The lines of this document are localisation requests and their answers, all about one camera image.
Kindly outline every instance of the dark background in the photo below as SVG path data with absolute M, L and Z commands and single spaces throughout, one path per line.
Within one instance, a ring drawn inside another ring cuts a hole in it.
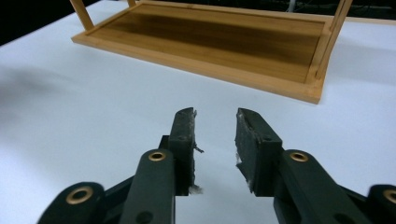
M 84 0 L 86 6 L 98 0 Z M 289 0 L 168 0 L 286 11 Z M 333 15 L 339 0 L 297 0 L 295 11 Z M 396 20 L 396 0 L 354 0 L 349 17 Z M 7 0 L 0 6 L 0 46 L 74 12 L 69 0 Z

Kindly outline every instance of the bamboo tray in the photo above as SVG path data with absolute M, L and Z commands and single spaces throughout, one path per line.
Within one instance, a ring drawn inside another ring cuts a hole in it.
M 335 40 L 351 0 L 334 16 L 129 0 L 85 28 L 76 43 L 317 104 Z

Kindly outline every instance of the black plastic part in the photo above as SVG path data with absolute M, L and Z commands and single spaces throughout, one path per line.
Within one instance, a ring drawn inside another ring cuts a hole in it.
M 274 198 L 274 208 L 279 224 L 300 224 L 301 216 L 294 203 L 284 202 L 282 199 Z
M 120 224 L 175 223 L 174 156 L 153 149 L 140 159 L 123 206 Z
M 44 212 L 38 224 L 90 224 L 104 218 L 105 197 L 101 185 L 81 182 L 62 191 Z
M 274 196 L 282 140 L 254 111 L 239 108 L 236 118 L 235 143 L 241 159 L 236 166 L 256 196 Z
M 300 150 L 285 151 L 279 172 L 298 209 L 301 223 L 370 223 L 310 154 Z M 283 195 L 280 193 L 276 197 L 282 199 Z
M 396 223 L 396 187 L 372 186 L 367 197 L 367 213 L 374 223 Z
M 169 149 L 169 135 L 163 135 L 158 148 Z
M 344 193 L 348 196 L 348 198 L 356 205 L 356 207 L 359 208 L 359 210 L 361 210 L 361 212 L 363 212 L 363 214 L 365 214 L 367 216 L 367 203 L 366 203 L 366 197 L 364 197 L 363 195 L 344 188 L 342 186 L 340 186 L 341 189 L 344 191 Z
M 167 149 L 175 158 L 176 196 L 188 196 L 189 188 L 194 186 L 195 115 L 192 107 L 178 111 L 167 139 Z
M 133 181 L 134 177 L 129 177 L 128 179 L 120 182 L 118 185 L 105 191 L 106 197 L 104 200 L 104 207 L 106 209 L 106 216 L 103 223 L 119 223 L 120 216 L 123 211 L 123 205 Z

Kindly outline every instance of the wooden frame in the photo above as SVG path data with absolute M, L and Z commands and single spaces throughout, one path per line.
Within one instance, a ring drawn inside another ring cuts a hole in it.
M 315 104 L 352 2 L 331 17 L 129 0 L 93 25 L 82 1 L 70 1 L 86 30 L 76 43 Z

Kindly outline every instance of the white table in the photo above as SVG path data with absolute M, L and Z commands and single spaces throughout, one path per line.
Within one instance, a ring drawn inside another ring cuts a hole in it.
M 88 10 L 97 23 L 126 7 Z M 72 14 L 0 48 L 0 223 L 36 223 L 77 182 L 108 189 L 134 175 L 190 106 L 204 194 L 177 198 L 177 223 L 277 223 L 272 199 L 250 194 L 235 167 L 238 107 L 346 188 L 396 185 L 396 25 L 344 24 L 318 105 L 74 44 L 82 31 Z

